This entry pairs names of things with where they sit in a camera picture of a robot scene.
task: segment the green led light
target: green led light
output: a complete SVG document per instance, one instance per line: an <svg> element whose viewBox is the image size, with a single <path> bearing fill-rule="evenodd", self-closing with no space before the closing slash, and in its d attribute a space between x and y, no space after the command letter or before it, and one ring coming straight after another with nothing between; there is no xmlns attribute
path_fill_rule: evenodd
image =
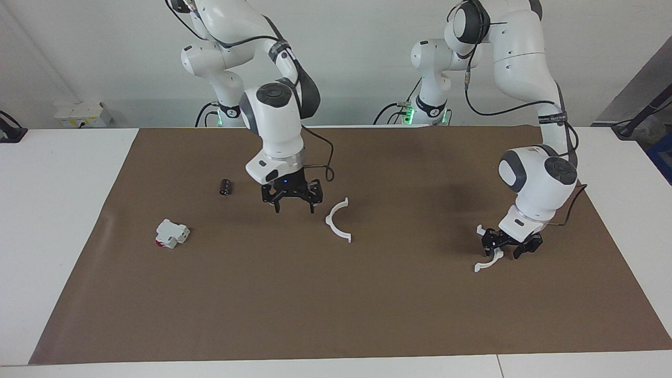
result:
<svg viewBox="0 0 672 378"><path fill-rule="evenodd" d="M404 121L405 124L413 124L413 117L415 117L415 109L409 108L408 118Z"/></svg>

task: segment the white table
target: white table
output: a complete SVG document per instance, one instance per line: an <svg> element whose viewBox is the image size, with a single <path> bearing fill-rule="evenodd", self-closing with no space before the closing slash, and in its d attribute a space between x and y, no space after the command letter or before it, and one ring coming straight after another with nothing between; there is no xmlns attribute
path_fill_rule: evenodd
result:
<svg viewBox="0 0 672 378"><path fill-rule="evenodd" d="M672 187L634 142L580 128L579 177L672 334ZM25 367L137 130L32 130L0 145L0 377L660 377L672 351Z"/></svg>

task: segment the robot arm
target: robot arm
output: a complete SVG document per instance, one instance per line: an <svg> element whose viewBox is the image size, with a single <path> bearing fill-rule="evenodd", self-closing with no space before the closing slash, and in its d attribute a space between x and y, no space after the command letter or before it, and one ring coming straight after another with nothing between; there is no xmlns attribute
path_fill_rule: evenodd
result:
<svg viewBox="0 0 672 378"><path fill-rule="evenodd" d="M320 95L288 42L246 0L172 1L176 11L191 13L194 32L206 40L184 49L185 68L212 84L227 117L242 120L263 141L246 166L262 185L263 201L279 212L282 198L298 197L314 212L322 190L319 180L306 182L301 119L317 111ZM283 77L244 91L242 79L227 69L249 62L256 50L267 54Z"/></svg>
<svg viewBox="0 0 672 378"><path fill-rule="evenodd" d="M538 0L467 0L450 12L444 35L448 47L465 58L480 43L492 44L499 89L536 103L543 144L512 149L502 156L499 175L518 197L500 222L501 230L489 229L483 237L487 252L517 245L516 258L538 248L539 232L577 183L577 157L562 93L546 64L541 17ZM469 81L467 69L467 89Z"/></svg>
<svg viewBox="0 0 672 378"><path fill-rule="evenodd" d="M268 17L245 0L189 0L187 4L189 2L194 4L195 25L202 24L209 38L221 49L229 51L250 44L266 54L283 75L278 81L292 89L301 119L315 114L321 101L319 90L289 42Z"/></svg>
<svg viewBox="0 0 672 378"><path fill-rule="evenodd" d="M477 51L473 67L481 56L482 52ZM445 71L465 70L468 57L451 50L445 40L432 39L415 44L411 51L411 62L422 75L420 94L411 103L415 110L411 123L437 124L446 111L451 86Z"/></svg>

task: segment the black cable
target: black cable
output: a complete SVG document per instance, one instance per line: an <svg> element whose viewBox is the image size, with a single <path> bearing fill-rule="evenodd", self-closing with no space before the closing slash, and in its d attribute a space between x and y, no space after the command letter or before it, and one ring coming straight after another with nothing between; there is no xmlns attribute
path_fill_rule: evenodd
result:
<svg viewBox="0 0 672 378"><path fill-rule="evenodd" d="M222 42L222 41L220 41L220 40L217 40L217 42L219 42L224 48L232 48L232 47L240 46L240 45L242 45L242 44L246 44L246 43L248 43L248 42L252 42L252 41L254 41L254 40L274 40L274 41L276 41L276 42L279 42L279 41L280 41L280 39L279 39L279 38L276 38L276 37L271 37L271 36L256 36L256 37L252 37L252 38L248 38L248 39L240 40L240 41L238 41L238 42L233 42L233 43Z"/></svg>
<svg viewBox="0 0 672 378"><path fill-rule="evenodd" d="M9 114L3 112L2 110L0 110L0 114L2 114L2 116L4 116L6 119L12 121L12 122L13 122L16 126L18 126L19 128L23 128L23 127L21 126L21 124L20 124L17 120L14 119L14 117L12 117L12 116L10 116Z"/></svg>
<svg viewBox="0 0 672 378"><path fill-rule="evenodd" d="M571 155L571 154L573 154L573 153L575 153L575 152L577 152L577 151L579 150L579 134L578 134L577 131L574 129L574 127L572 127L572 125L569 124L569 122L565 121L565 122L564 122L564 126L565 126L566 128L568 128L568 129L572 132L572 134L574 134L575 144L569 146L569 147L571 147L571 149L567 148L567 152L566 152L566 153L563 153L562 155L558 155L557 157L569 156L569 155Z"/></svg>
<svg viewBox="0 0 672 378"><path fill-rule="evenodd" d="M478 48L478 45L476 44L476 45L474 45L474 49L471 50L471 53L470 53L471 56L469 57L469 63L468 63L467 66L466 66L466 76L465 76L465 79L464 79L464 97L466 98L466 103L467 103L467 105L469 105L469 108L471 108L471 110L472 110L474 113L478 114L479 116L492 117L492 116L500 116L500 115L502 115L502 114L506 114L506 113L514 112L514 111L516 111L516 110L520 110L520 109L522 109L522 108L527 108L528 106L534 106L534 105L539 105L539 104L551 104L551 105L555 105L555 103L554 103L553 101L541 100L541 101L529 102L529 103L527 103L527 104L523 104L523 105L520 105L520 106L516 106L516 107L511 108L511 109L506 109L506 110L503 110L503 111L501 111L501 112L494 112L494 113L483 113L483 112L479 112L479 111L478 111L478 110L471 104L471 99L469 98L469 84L470 84L470 82L471 82L471 64L472 64L472 61L474 60L474 55L476 55L476 49L477 49L477 48Z"/></svg>
<svg viewBox="0 0 672 378"><path fill-rule="evenodd" d="M415 87L413 87L413 90L410 92L409 96L406 98L406 102L411 101L411 97L413 97L413 94L415 93L415 90L418 89L421 82L422 82L422 77L420 79L418 79L418 82L415 84ZM396 124L398 121L399 121L399 117L397 116L396 120L394 120L394 124Z"/></svg>
<svg viewBox="0 0 672 378"><path fill-rule="evenodd" d="M378 115L377 115L377 117L376 117L376 120L374 121L374 124L378 124L378 120L379 120L380 117L383 115L383 113L385 113L385 111L387 111L387 109L389 109L389 108L393 108L393 107L395 107L395 106L399 106L399 105L397 105L396 102L393 102L393 103L387 105L386 107L384 107L384 108L380 111L380 113L378 113Z"/></svg>
<svg viewBox="0 0 672 378"><path fill-rule="evenodd" d="M217 116L219 118L219 113L218 112L209 112L206 114L206 128L208 127L208 117L209 116Z"/></svg>
<svg viewBox="0 0 672 378"><path fill-rule="evenodd" d="M316 132L312 131L311 129L305 127L304 125L301 125L301 128L303 128L308 134L316 137L317 139L320 139L324 142L326 142L330 147L331 147L331 152L329 153L329 161L327 164L319 164L319 165L305 165L304 168L324 168L325 169L325 179L327 182L332 182L336 178L336 173L334 172L334 169L331 167L331 160L334 157L334 144L327 138L322 137Z"/></svg>
<svg viewBox="0 0 672 378"><path fill-rule="evenodd" d="M207 104L203 105L203 108L201 108L201 111L198 112L198 117L196 117L196 123L194 124L194 128L198 128L198 124L201 122L201 117L203 117L203 113L205 113L206 109L209 108L212 105L212 102L208 102Z"/></svg>
<svg viewBox="0 0 672 378"><path fill-rule="evenodd" d="M196 32L194 31L194 29L192 29L189 25L187 25L187 23L184 22L184 20L182 19L182 17L180 17L180 16L177 14L177 12L173 9L173 7L170 6L170 4L168 3L168 0L165 0L165 4L166 4L166 6L168 7L168 9L170 9L170 11L173 13L173 15L175 15L175 17L182 23L182 25L184 25L185 28L187 28L187 29L188 29L194 36L196 36L196 38L198 38L198 39L200 39L200 40L203 40L203 41L207 41L207 40L209 40L209 39L207 39L207 38L203 38L203 37L199 36L198 33L196 33ZM279 42L279 41L280 41L279 38L271 37L271 36L256 36L256 37L248 38L248 39L245 39L245 40L242 40L242 41L238 41L238 42L233 42L233 43L222 42L222 41L220 41L220 40L218 40L218 39L215 38L215 40L216 40L217 42L219 42L224 48L232 48L232 47L240 46L240 45L242 45L242 44L246 44L246 43L248 43L248 42L252 42L252 41L254 41L254 40L261 40L261 39L274 40L274 41L276 41L276 42Z"/></svg>
<svg viewBox="0 0 672 378"><path fill-rule="evenodd" d="M667 107L670 106L670 105L672 105L672 101L668 102L667 105L665 105L665 106L661 106L660 108L656 109L655 112L651 113L651 116L652 116L653 114L662 112L663 110L665 110L665 108L667 108ZM619 126L619 125L622 125L622 124L624 124L624 123L628 123L628 122L632 122L633 120L634 120L634 118L631 118L631 119L629 119L629 120L625 120L625 121L621 121L621 122L619 122L619 123L612 124L611 127Z"/></svg>
<svg viewBox="0 0 672 378"><path fill-rule="evenodd" d="M184 25L185 28L189 29L189 31L190 31L194 36L196 36L196 38L198 38L198 39L200 39L200 40L208 40L207 38L203 38L203 37L199 36L199 35L194 31L194 29L191 29L191 28L189 27L189 25L187 25L187 23L184 22L184 20L182 19L182 17L180 17L180 16L177 14L177 12L173 9L173 7L170 6L170 4L168 3L168 0L165 0L165 3L166 3L166 6L168 7L168 9L170 9L170 11L173 12L173 15L175 15L175 17L177 17L177 19L182 23L182 25Z"/></svg>
<svg viewBox="0 0 672 378"><path fill-rule="evenodd" d="M450 16L453 14L453 11L454 11L455 9L457 9L459 6L461 6L463 3L464 3L464 2L455 5L455 6L453 7L453 9L451 9L450 12L448 12L448 16L446 17L446 21L447 21L447 22L450 23Z"/></svg>
<svg viewBox="0 0 672 378"><path fill-rule="evenodd" d="M405 114L406 114L405 112L397 112L397 113L392 114L390 116L390 119L387 120L387 124L396 124L396 120L394 120L394 123L390 123L390 122L392 122L392 118L394 118L394 116L396 116L396 119L398 120L399 116L403 116Z"/></svg>
<svg viewBox="0 0 672 378"><path fill-rule="evenodd" d="M549 223L548 225L549 226L558 226L558 227L563 227L563 226L567 225L567 223L569 222L569 217L572 215L572 209L574 208L574 204L577 203L577 200L579 199L579 196L581 195L581 193L583 193L586 190L586 188L588 188L588 184L583 184L579 187L579 191L574 196L574 199L572 200L572 203L569 205L569 210L567 211L567 216L565 217L564 222L562 222L562 223Z"/></svg>

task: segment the brown table mat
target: brown table mat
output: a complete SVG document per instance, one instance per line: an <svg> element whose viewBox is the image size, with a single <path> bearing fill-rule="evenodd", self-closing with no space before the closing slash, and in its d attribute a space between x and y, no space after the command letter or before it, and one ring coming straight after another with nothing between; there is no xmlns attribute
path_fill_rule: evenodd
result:
<svg viewBox="0 0 672 378"><path fill-rule="evenodd" d="M319 132L337 147L324 205L277 215L245 172L256 136L140 130L30 363L672 349L587 196L537 253L473 272L489 260L476 226L515 199L499 158L538 129ZM324 222L346 196L352 244ZM154 245L164 218L192 229L173 251Z"/></svg>

